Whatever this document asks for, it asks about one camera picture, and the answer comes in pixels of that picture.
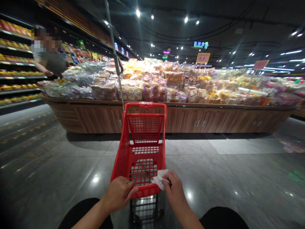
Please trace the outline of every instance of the digital sign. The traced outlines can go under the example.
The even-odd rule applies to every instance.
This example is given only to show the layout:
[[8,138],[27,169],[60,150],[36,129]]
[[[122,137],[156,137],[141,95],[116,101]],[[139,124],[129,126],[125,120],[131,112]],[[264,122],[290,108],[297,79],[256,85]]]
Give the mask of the digital sign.
[[209,46],[208,42],[202,42],[202,41],[194,41],[192,47],[193,48],[202,48],[202,49],[207,49]]

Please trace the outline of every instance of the white tube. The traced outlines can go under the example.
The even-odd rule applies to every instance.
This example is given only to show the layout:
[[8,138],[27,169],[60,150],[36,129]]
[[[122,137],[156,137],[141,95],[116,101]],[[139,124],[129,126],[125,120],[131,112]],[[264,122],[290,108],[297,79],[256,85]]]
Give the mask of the white tube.
[[236,91],[237,91],[237,92],[242,92],[242,93],[259,94],[259,95],[261,95],[262,97],[267,97],[267,96],[268,96],[268,93],[266,93],[266,92],[260,92],[260,91],[250,90],[250,89],[242,88],[242,87],[237,88]]

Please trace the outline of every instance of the cabinet door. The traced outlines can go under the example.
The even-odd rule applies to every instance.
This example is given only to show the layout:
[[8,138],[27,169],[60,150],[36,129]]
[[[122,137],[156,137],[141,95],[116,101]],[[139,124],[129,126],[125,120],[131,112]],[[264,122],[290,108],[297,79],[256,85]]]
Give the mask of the cabinet door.
[[200,133],[200,124],[204,112],[197,109],[187,109],[184,111],[180,133]]
[[204,112],[200,123],[200,133],[219,133],[228,113],[226,111]]

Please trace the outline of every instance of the gray tile floor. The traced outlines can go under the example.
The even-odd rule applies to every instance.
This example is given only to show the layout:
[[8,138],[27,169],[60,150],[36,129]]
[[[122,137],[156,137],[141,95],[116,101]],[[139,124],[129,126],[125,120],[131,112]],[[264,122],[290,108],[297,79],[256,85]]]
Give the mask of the gray tile floor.
[[[225,206],[249,228],[305,228],[305,154],[285,147],[304,151],[304,130],[289,118],[272,135],[167,135],[166,167],[198,217]],[[66,133],[47,105],[0,116],[1,201],[16,227],[57,228],[76,203],[100,198],[119,139]],[[181,228],[164,192],[159,204],[165,214],[155,227]],[[112,214],[114,228],[128,228],[128,216],[129,206]]]

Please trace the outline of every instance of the white napkin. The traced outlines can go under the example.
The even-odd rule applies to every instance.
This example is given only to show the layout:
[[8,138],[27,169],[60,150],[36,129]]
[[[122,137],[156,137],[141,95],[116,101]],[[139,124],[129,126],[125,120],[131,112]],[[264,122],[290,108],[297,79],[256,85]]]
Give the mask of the white napkin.
[[169,180],[162,178],[166,173],[168,173],[168,170],[158,170],[157,176],[153,177],[151,180],[151,182],[158,185],[161,190],[165,189],[162,180],[166,180],[169,183]]

